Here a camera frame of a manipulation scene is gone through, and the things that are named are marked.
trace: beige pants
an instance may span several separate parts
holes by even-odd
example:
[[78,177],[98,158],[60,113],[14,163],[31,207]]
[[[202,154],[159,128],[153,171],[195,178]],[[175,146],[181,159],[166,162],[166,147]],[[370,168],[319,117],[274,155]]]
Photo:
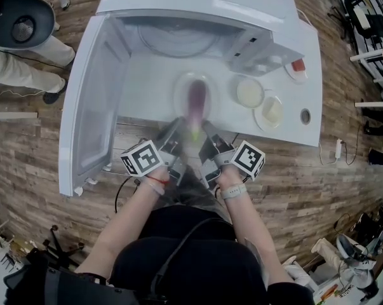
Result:
[[[75,57],[71,47],[53,36],[32,51],[61,66],[69,64]],[[65,80],[57,74],[37,70],[25,64],[22,59],[0,52],[0,83],[57,93],[64,87]]]

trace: wooden floor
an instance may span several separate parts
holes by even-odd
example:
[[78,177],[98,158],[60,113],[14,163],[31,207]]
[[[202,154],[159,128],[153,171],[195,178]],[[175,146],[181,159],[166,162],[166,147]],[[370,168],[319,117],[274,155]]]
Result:
[[[57,22],[62,26],[56,37],[77,49],[90,16],[99,0],[71,0],[67,11],[54,3]],[[319,31],[323,67],[323,117],[321,143],[323,158],[332,161],[337,138],[354,157],[357,132],[364,119],[354,108],[361,98],[376,99],[379,92],[370,77],[349,57],[351,47],[341,41],[342,29],[326,13],[335,0],[296,0]],[[35,64],[40,69],[57,69]],[[19,92],[32,92],[15,88]],[[80,198],[67,199],[58,193],[58,138],[63,100],[44,105],[41,96],[0,97],[0,110],[37,111],[39,119],[0,122],[0,202],[3,216],[18,236],[43,241],[53,224],[60,228],[65,248],[78,241],[88,253],[99,232],[114,215],[114,197],[122,182],[120,175],[102,174],[99,184],[85,187]],[[157,132],[153,123],[121,121],[116,132],[115,155],[141,137]],[[293,143],[240,135],[266,152],[266,165],[259,180],[248,185],[252,200],[276,242],[281,260],[297,255],[301,263],[313,258],[314,242],[335,236],[333,223],[344,213],[351,222],[361,212],[376,209],[383,198],[383,166],[369,166],[368,150],[383,150],[383,137],[359,133],[358,155],[351,166],[344,157],[334,165],[322,166],[319,149]],[[113,171],[122,171],[114,163]],[[122,191],[121,202],[131,196],[133,184]],[[350,225],[347,216],[337,229]]]

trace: white cable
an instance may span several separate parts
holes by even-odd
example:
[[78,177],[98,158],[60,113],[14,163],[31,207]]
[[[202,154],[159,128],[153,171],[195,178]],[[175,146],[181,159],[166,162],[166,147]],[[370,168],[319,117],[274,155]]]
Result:
[[319,160],[321,161],[321,164],[323,165],[323,166],[325,166],[325,165],[332,165],[332,164],[335,164],[336,162],[337,162],[337,158],[335,159],[335,161],[333,161],[332,163],[325,163],[324,164],[324,162],[323,162],[323,157],[322,157],[322,153],[323,153],[323,148],[321,147],[321,142],[318,142],[318,145],[319,145]]
[[315,26],[310,22],[310,20],[308,19],[308,17],[307,17],[307,15],[304,13],[304,11],[302,11],[302,10],[300,10],[300,9],[298,9],[297,8],[297,11],[299,12],[299,13],[301,13],[303,16],[304,16],[304,18],[307,20],[307,23],[311,26],[311,27],[314,27],[315,28]]
[[35,94],[27,94],[27,95],[21,95],[19,93],[14,93],[13,91],[11,90],[4,90],[0,93],[0,96],[3,94],[3,93],[6,93],[6,92],[10,92],[12,93],[13,95],[18,95],[18,96],[21,96],[21,97],[27,97],[27,96],[36,96],[36,95],[39,95],[40,93],[44,93],[45,91],[44,90],[41,90],[39,91],[38,93],[35,93]]

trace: gray pants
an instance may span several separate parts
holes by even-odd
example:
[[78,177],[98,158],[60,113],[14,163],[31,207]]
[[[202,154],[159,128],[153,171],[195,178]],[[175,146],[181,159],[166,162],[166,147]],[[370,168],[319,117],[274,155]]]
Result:
[[184,205],[195,207],[202,210],[215,212],[227,222],[229,219],[228,211],[214,198],[207,188],[200,183],[191,167],[187,167],[180,185],[174,184],[166,188],[166,192],[156,203],[154,210],[172,206]]

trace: microwave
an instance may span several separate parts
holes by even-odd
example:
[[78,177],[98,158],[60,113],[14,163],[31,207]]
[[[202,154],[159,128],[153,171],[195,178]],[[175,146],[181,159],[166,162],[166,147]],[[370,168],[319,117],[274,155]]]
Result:
[[[304,56],[301,32],[294,0],[101,0],[65,96],[60,193],[81,195],[109,169],[123,91],[136,89],[134,68],[148,76],[151,60],[188,69],[203,60],[208,72],[221,64],[260,78]],[[172,75],[167,64],[159,76]]]

